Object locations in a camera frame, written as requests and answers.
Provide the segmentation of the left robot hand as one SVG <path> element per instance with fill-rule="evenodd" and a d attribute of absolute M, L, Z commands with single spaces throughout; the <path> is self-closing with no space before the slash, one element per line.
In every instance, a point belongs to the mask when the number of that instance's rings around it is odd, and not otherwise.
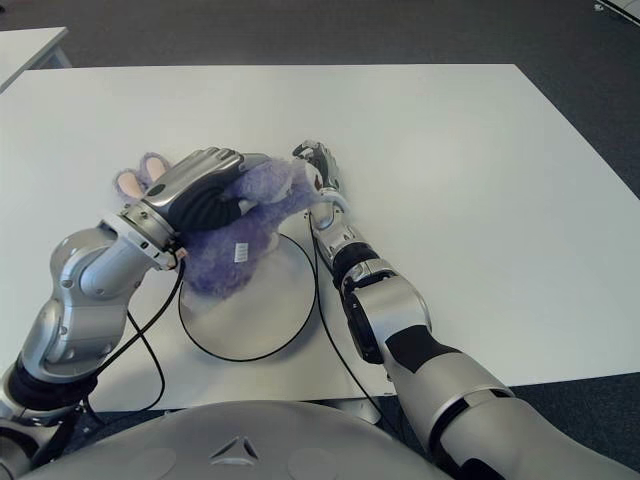
<path fill-rule="evenodd" d="M 256 205 L 228 189 L 265 162 L 263 154 L 219 147 L 196 150 L 173 166 L 148 153 L 137 169 L 118 173 L 114 184 L 127 204 L 144 201 L 177 233 L 217 230 Z"/>

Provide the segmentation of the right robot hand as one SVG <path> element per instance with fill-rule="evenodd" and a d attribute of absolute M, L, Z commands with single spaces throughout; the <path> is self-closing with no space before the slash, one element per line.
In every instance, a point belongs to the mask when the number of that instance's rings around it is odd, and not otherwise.
<path fill-rule="evenodd" d="M 322 178 L 322 186 L 340 190 L 340 174 L 331 151 L 321 142 L 305 140 L 294 148 L 292 155 L 314 166 Z"/>

